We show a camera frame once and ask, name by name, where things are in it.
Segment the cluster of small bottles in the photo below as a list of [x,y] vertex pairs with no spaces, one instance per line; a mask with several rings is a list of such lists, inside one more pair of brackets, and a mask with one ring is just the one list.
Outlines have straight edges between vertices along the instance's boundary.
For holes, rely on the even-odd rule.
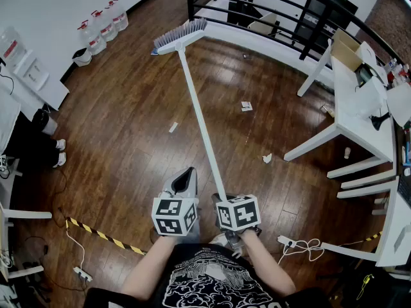
[[396,58],[393,58],[383,68],[391,87],[397,87],[403,83],[411,86],[411,70],[408,64],[402,65]]

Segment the three water jugs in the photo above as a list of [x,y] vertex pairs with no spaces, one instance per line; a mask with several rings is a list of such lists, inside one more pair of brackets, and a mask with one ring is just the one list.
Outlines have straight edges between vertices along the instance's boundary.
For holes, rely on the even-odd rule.
[[89,24],[88,20],[81,23],[78,28],[78,34],[81,42],[89,50],[92,56],[98,55],[107,47],[107,43],[101,36],[101,33],[94,29],[94,27]]

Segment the person's black printed shirt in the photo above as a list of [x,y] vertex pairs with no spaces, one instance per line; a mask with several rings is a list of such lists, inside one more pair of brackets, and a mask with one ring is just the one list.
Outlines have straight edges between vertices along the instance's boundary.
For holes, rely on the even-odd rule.
[[92,287],[83,308],[333,308],[317,287],[281,297],[251,264],[215,244],[178,244],[147,301]]

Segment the white tall appliance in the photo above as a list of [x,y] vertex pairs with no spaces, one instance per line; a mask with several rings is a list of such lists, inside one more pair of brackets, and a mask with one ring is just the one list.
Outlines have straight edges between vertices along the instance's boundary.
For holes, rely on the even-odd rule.
[[386,89],[376,76],[363,84],[347,99],[347,112],[355,117],[366,119],[379,110],[387,99]]

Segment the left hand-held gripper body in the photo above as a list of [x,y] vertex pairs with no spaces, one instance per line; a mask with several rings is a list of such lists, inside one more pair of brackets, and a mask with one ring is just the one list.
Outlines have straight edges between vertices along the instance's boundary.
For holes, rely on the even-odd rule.
[[198,203],[198,197],[184,198],[162,190],[153,199],[152,206],[152,220],[157,234],[176,237],[179,243],[199,243]]

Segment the person's left forearm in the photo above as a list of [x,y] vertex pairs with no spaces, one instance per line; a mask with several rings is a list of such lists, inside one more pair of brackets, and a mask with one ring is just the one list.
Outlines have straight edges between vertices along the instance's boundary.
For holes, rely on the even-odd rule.
[[160,237],[124,281],[121,292],[140,301],[153,295],[168,259],[177,244],[176,237]]

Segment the yellow black hazard tape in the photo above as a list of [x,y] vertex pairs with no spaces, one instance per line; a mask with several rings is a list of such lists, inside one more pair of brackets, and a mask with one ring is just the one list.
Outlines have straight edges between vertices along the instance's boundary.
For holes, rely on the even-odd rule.
[[364,242],[373,241],[374,239],[377,239],[377,238],[381,237],[382,233],[383,233],[383,232],[380,231],[380,232],[378,232],[378,233],[376,233],[376,234],[373,234],[373,235],[371,235],[371,236],[369,236],[369,237],[366,237],[365,239],[362,239],[362,240],[359,240],[359,241],[355,241],[355,242],[352,242],[352,243],[344,243],[344,244],[341,244],[340,246],[352,246],[352,245],[355,245],[355,244],[360,244],[360,243],[364,243]]
[[134,253],[142,255],[142,256],[145,256],[147,254],[147,251],[145,251],[145,250],[142,250],[142,249],[137,248],[135,246],[126,244],[126,243],[124,243],[120,240],[114,239],[114,238],[110,237],[109,235],[106,235],[103,232],[95,230],[95,229],[89,227],[88,225],[83,224],[83,223],[81,223],[81,222],[79,222],[79,221],[77,221],[77,220],[75,220],[71,217],[66,217],[66,226],[68,227],[69,224],[78,226],[78,227],[86,230],[87,232],[89,232],[91,234],[95,234],[95,235],[99,236],[100,238],[102,238],[106,241],[114,243],[116,246],[118,246],[118,247],[120,247],[124,250],[130,250],[130,251],[133,251]]

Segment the white table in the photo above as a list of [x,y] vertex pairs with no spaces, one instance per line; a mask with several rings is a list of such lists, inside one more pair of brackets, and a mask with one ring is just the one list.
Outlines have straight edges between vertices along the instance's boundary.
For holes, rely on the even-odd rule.
[[25,210],[6,209],[0,202],[0,273],[8,283],[13,278],[25,277],[28,275],[41,273],[44,271],[43,266],[35,266],[28,269],[21,269],[17,271],[8,271],[9,267],[2,262],[1,257],[5,256],[7,259],[12,258],[12,254],[8,249],[8,227],[12,227],[12,223],[8,220],[14,219],[51,219],[50,212],[35,212]]
[[374,253],[322,243],[321,248],[342,255],[373,261],[377,267],[402,266],[411,254],[411,207],[398,191],[399,177],[382,184],[343,191],[338,198],[355,198],[370,194],[389,193],[382,235]]
[[351,164],[327,173],[328,178],[336,178],[350,173],[355,173],[370,167],[378,166],[386,162],[395,162],[394,131],[390,121],[388,125],[375,130],[370,120],[364,120],[348,112],[348,98],[354,92],[356,76],[346,65],[331,55],[331,40],[320,58],[315,70],[301,85],[297,91],[299,97],[303,96],[314,82],[325,65],[330,62],[333,70],[333,87],[335,92],[335,118],[333,124],[325,128],[306,142],[284,155],[285,161],[291,161],[301,155],[314,150],[339,135],[347,137],[357,143],[373,156],[366,160]]

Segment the small white bin black liner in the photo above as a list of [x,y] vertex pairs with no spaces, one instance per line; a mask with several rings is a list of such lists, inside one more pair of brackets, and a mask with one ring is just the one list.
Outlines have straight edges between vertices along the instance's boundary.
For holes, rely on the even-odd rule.
[[78,67],[83,67],[90,64],[92,60],[92,54],[85,47],[76,51],[72,57],[72,60]]

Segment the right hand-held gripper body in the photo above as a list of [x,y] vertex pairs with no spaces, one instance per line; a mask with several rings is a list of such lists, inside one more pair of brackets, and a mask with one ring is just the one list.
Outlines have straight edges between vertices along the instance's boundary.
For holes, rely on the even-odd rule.
[[225,234],[232,248],[243,246],[239,234],[246,229],[256,230],[260,233],[261,215],[258,199],[254,195],[245,195],[222,200],[217,203],[216,226]]

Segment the black barcode scanner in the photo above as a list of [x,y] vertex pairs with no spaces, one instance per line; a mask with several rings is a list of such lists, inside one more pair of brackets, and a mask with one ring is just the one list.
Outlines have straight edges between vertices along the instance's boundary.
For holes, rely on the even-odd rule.
[[372,125],[373,125],[373,127],[376,131],[379,131],[380,128],[381,128],[381,125],[383,124],[383,122],[385,120],[389,119],[389,118],[390,118],[390,113],[389,112],[387,112],[386,114],[384,114],[382,116],[379,116],[379,117],[377,117],[375,115],[374,116],[372,115],[372,116],[369,117],[369,119],[371,120],[371,123],[372,123]]

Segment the person's right forearm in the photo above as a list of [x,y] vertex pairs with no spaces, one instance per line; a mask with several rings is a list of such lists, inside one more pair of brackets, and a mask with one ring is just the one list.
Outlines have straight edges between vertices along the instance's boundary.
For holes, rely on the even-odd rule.
[[293,280],[285,270],[278,265],[255,231],[247,229],[240,237],[248,251],[256,275],[271,290],[281,296],[288,296],[297,292]]

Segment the white broom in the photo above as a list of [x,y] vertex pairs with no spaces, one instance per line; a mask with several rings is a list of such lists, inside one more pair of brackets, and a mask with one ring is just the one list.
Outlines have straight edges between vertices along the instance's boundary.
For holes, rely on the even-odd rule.
[[223,186],[220,171],[216,157],[214,155],[213,147],[207,131],[206,122],[202,113],[200,102],[198,100],[197,92],[191,77],[188,62],[186,59],[186,48],[201,39],[205,35],[207,21],[205,18],[195,19],[186,24],[178,26],[177,28],[168,31],[167,33],[156,38],[153,42],[156,55],[166,55],[168,53],[177,52],[186,78],[186,83],[189,90],[189,95],[193,104],[195,115],[200,128],[200,133],[205,146],[207,157],[211,166],[211,171],[215,180],[216,188],[221,202],[228,201],[227,195]]

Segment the inverted clear dispenser jug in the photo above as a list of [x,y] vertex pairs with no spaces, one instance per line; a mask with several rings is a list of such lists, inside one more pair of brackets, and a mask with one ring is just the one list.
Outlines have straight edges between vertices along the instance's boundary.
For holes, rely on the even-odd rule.
[[26,46],[13,26],[7,27],[0,34],[0,59],[10,71],[13,71],[26,54]]

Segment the open cardboard box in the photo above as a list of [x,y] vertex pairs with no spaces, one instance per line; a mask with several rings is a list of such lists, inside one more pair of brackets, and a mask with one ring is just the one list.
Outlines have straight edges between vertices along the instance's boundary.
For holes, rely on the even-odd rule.
[[356,53],[359,48],[359,43],[344,30],[336,30],[332,37],[331,55],[351,71],[356,71],[362,64],[362,59]]

